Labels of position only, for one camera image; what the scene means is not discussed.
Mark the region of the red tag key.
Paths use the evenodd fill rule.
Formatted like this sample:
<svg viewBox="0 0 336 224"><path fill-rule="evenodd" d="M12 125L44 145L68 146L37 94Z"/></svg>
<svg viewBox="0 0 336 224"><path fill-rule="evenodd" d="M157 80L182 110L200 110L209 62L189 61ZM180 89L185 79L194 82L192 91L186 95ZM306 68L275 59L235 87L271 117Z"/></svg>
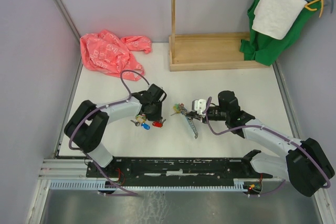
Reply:
<svg viewBox="0 0 336 224"><path fill-rule="evenodd" d="M158 120L158 121L154 121L154 122L152 123L152 126L153 126L153 127L162 128L162 127L163 127L163 124L164 124L165 121L166 121L166 119Z"/></svg>

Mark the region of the green tag key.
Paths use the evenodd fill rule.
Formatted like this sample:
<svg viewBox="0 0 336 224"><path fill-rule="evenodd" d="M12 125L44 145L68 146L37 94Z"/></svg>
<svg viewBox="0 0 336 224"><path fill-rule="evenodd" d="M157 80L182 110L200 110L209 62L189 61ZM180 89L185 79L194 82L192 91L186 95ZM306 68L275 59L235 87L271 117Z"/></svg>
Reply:
<svg viewBox="0 0 336 224"><path fill-rule="evenodd" d="M184 104L183 103L178 103L173 106L174 112L171 114L171 116L176 115L176 114L181 114L182 111L184 110Z"/></svg>

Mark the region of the silver key holder blue handle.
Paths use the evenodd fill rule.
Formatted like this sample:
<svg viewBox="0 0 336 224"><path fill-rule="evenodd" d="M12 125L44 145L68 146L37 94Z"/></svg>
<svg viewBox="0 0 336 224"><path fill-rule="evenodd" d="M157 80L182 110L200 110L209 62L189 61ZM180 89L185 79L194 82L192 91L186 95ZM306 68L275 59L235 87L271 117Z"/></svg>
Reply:
<svg viewBox="0 0 336 224"><path fill-rule="evenodd" d="M194 133L194 138L197 139L198 138L198 131L196 129L196 126L194 124L194 119L198 120L199 119L199 116L196 115L195 112L193 111L188 111L186 108L183 108L181 110L181 114L185 116L187 122L188 122L188 125L189 127L191 128L191 130L193 131Z"/></svg>

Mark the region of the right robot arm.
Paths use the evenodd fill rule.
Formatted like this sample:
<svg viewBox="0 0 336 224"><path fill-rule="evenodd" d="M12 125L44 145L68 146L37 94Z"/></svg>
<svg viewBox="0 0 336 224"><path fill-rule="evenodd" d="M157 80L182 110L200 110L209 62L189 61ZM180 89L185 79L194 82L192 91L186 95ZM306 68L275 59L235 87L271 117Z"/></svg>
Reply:
<svg viewBox="0 0 336 224"><path fill-rule="evenodd" d="M217 105L212 104L211 98L194 100L186 117L207 125L211 121L223 121L227 129L221 134L231 132L273 153L268 155L253 150L246 154L241 164L241 172L246 177L254 177L259 173L281 178L307 197L321 188L331 186L330 180L335 171L316 140L300 140L269 128L242 110L232 91L220 92Z"/></svg>

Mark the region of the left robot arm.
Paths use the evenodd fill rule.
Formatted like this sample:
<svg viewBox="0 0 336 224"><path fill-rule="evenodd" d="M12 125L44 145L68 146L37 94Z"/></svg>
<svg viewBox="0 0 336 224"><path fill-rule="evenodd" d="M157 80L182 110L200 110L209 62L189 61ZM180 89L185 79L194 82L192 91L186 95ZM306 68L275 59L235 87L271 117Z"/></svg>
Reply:
<svg viewBox="0 0 336 224"><path fill-rule="evenodd" d="M105 177L116 171L113 155L101 143L108 124L130 116L144 115L150 122L162 120L162 103L166 92L155 84L147 90L130 94L126 99L97 105L83 101L65 126L64 134L69 144L78 148L98 164L98 171Z"/></svg>

